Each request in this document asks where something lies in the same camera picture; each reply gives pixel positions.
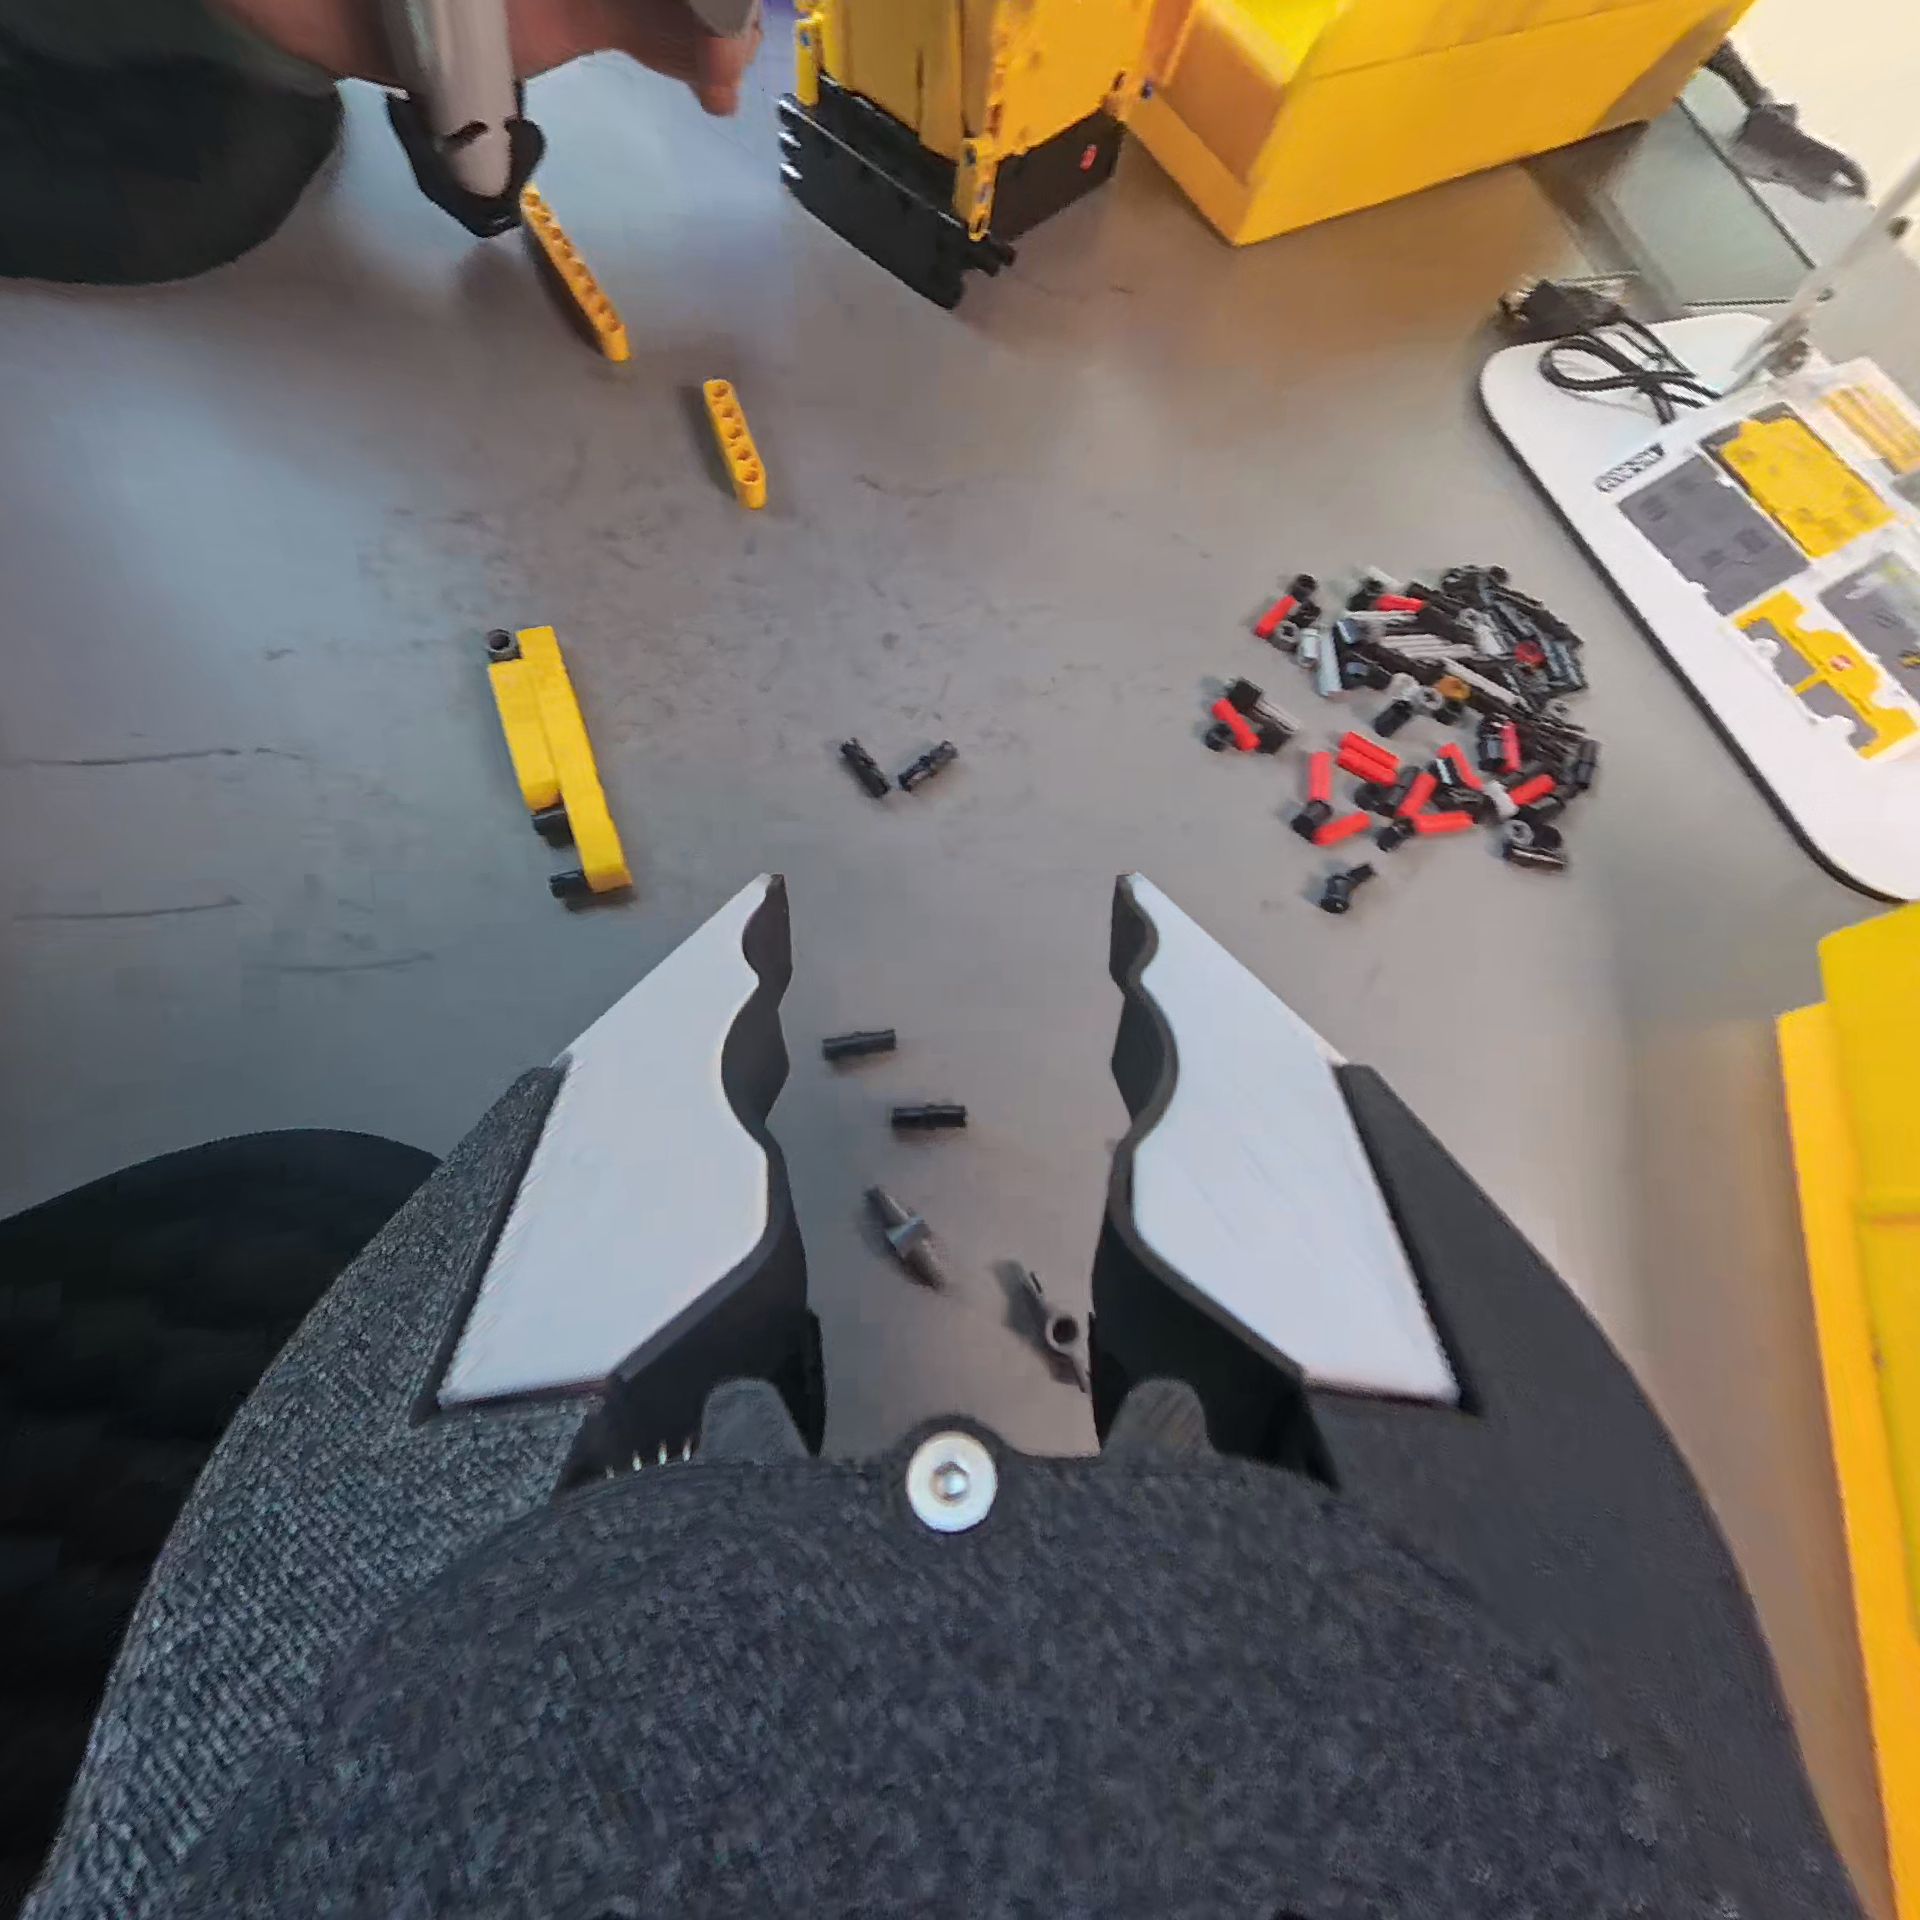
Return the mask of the person's left hand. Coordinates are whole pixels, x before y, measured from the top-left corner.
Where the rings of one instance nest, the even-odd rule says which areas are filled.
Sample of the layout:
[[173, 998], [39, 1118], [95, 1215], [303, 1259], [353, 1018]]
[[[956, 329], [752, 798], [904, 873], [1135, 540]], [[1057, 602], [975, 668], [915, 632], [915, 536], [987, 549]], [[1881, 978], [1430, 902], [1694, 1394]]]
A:
[[[235, 24], [337, 79], [405, 86], [412, 58], [375, 2], [219, 2]], [[683, 2], [509, 2], [509, 48], [521, 79], [596, 54], [623, 54], [685, 83], [714, 117], [732, 117], [761, 28], [710, 33]]]

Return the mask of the short yellow lego beam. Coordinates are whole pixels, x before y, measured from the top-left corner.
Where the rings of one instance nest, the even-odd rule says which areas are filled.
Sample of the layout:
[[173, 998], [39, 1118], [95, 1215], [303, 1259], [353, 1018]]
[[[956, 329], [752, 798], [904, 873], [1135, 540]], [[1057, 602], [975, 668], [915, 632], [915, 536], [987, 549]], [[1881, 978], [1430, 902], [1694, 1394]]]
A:
[[766, 466], [739, 387], [727, 378], [708, 378], [701, 395], [734, 498], [745, 508], [762, 512], [768, 501]]
[[564, 803], [561, 761], [548, 736], [541, 675], [521, 656], [488, 658], [488, 686], [521, 803], [541, 816]]

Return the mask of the pile of small lego pieces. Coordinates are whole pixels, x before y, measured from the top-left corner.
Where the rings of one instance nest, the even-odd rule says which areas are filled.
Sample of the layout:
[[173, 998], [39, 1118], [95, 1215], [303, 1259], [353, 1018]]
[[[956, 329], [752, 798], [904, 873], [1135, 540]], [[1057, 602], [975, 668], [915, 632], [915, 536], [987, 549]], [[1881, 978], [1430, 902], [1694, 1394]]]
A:
[[1435, 579], [1298, 570], [1249, 635], [1301, 672], [1318, 707], [1231, 673], [1202, 697], [1198, 739], [1218, 758], [1301, 756], [1283, 824], [1322, 864], [1308, 893], [1322, 915], [1347, 918], [1402, 851], [1483, 842], [1510, 871], [1573, 871], [1573, 808], [1603, 768], [1576, 712], [1585, 641], [1505, 565]]

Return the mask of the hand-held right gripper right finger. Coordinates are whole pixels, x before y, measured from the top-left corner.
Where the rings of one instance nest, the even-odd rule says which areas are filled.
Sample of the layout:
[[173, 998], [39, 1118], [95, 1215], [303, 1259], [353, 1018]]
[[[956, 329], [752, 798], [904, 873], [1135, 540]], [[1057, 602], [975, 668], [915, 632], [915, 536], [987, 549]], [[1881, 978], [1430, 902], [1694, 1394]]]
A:
[[1108, 1437], [1184, 1384], [1215, 1448], [1321, 1448], [1314, 1395], [1457, 1411], [1461, 1379], [1340, 1057], [1142, 873], [1117, 878], [1124, 1112], [1090, 1275]]

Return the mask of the black quilted cushion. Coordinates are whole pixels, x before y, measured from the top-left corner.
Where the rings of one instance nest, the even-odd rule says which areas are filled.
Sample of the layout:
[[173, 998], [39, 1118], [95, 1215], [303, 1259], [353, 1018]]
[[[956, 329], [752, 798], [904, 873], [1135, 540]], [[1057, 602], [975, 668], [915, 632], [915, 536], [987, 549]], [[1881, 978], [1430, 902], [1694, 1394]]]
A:
[[52, 1848], [139, 1597], [210, 1454], [436, 1168], [382, 1135], [274, 1130], [4, 1218], [4, 1913]]

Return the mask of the lego instruction booklet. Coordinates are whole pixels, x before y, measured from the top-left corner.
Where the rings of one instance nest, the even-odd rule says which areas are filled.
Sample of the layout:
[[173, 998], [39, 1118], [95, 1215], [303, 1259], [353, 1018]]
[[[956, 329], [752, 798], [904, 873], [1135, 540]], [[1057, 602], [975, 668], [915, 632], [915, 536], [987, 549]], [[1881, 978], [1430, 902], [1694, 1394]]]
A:
[[1888, 351], [1813, 350], [1736, 384], [1765, 321], [1657, 323], [1700, 405], [1658, 418], [1495, 350], [1478, 400], [1576, 546], [1792, 836], [1885, 902], [1919, 893], [1919, 387]]

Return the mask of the yellow black lego vehicle model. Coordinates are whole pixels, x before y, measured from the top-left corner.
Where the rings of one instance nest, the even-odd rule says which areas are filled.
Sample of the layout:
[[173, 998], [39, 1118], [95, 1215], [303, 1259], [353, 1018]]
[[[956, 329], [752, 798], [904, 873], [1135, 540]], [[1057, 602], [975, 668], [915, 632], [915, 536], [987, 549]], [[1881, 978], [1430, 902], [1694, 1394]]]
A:
[[1183, 2], [795, 8], [781, 179], [941, 310], [1113, 179], [1189, 22]]

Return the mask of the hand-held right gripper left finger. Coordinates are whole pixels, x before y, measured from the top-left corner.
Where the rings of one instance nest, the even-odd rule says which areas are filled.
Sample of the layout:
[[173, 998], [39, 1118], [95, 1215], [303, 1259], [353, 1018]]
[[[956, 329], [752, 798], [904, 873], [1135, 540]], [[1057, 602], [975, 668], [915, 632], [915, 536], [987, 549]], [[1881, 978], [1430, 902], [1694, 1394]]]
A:
[[787, 879], [757, 876], [556, 1056], [440, 1414], [584, 1400], [577, 1452], [677, 1454], [714, 1390], [759, 1379], [820, 1452], [822, 1323], [771, 1128], [793, 947]]

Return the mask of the long yellow lego beam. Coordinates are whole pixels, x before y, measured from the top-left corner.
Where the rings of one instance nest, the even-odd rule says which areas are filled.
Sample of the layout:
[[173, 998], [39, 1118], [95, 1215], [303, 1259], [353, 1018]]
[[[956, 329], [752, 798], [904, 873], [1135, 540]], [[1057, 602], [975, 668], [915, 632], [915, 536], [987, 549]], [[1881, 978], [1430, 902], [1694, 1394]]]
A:
[[602, 360], [628, 363], [632, 347], [619, 308], [535, 182], [521, 187], [519, 213], [528, 256], [564, 321]]
[[550, 746], [558, 761], [562, 803], [572, 824], [572, 847], [584, 868], [594, 897], [628, 893], [635, 886], [599, 758], [586, 728], [584, 710], [553, 625], [519, 630], [521, 656], [541, 675], [541, 707]]

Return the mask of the person's left forearm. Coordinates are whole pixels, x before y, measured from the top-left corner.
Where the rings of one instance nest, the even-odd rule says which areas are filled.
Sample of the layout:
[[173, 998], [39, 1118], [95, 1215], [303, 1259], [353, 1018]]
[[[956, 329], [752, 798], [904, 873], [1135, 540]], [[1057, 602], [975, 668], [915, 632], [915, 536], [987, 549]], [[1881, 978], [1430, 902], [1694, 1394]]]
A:
[[149, 286], [268, 242], [343, 132], [338, 79], [203, 2], [2, 5], [2, 275]]

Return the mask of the black clamp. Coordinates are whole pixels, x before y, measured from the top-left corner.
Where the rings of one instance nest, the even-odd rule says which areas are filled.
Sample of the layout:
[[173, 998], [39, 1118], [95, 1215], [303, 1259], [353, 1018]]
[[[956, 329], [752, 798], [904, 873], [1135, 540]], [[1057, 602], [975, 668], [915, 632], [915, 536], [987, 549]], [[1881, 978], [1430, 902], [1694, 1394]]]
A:
[[1760, 81], [1732, 40], [1725, 40], [1702, 67], [1717, 76], [1741, 103], [1741, 127], [1732, 154], [1742, 174], [1783, 185], [1817, 203], [1868, 197], [1863, 166], [1806, 132], [1801, 110], [1777, 98]]

